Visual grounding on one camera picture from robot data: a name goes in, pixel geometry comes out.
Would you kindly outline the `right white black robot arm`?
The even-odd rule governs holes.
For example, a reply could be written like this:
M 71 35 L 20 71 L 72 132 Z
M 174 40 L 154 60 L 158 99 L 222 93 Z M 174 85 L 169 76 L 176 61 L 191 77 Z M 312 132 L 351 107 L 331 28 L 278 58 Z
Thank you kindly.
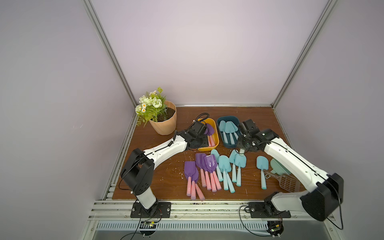
M 343 202 L 344 180 L 334 173 L 329 175 L 295 152 L 274 131 L 259 130 L 252 120 L 239 125 L 241 134 L 237 147 L 249 152 L 262 151 L 287 168 L 304 186 L 305 191 L 274 193 L 265 202 L 267 215 L 284 211 L 306 212 L 323 222 Z

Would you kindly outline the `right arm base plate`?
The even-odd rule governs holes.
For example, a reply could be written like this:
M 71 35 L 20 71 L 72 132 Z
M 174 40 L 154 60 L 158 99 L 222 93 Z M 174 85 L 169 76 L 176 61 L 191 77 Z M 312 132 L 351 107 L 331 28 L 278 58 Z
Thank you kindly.
M 248 203 L 251 218 L 291 218 L 289 211 L 278 211 L 271 204 L 265 202 Z

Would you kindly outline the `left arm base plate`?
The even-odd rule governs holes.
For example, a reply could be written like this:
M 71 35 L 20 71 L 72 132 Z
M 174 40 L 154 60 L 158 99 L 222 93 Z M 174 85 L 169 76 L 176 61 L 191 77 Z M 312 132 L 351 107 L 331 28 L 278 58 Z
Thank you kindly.
M 131 209 L 130 217 L 136 218 L 170 218 L 171 202 L 155 202 L 149 209 L 145 209 L 141 203 L 135 202 Z

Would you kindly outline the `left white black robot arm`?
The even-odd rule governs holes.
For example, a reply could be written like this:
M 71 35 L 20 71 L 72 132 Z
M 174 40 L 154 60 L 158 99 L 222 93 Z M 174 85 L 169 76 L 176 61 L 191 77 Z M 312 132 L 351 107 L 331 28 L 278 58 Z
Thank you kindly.
M 207 129 L 205 120 L 209 117 L 208 113 L 202 113 L 187 129 L 175 131 L 170 140 L 151 149 L 135 149 L 131 152 L 122 168 L 121 181 L 133 192 L 145 212 L 155 211 L 158 205 L 158 199 L 151 189 L 155 169 L 174 155 L 201 148 Z

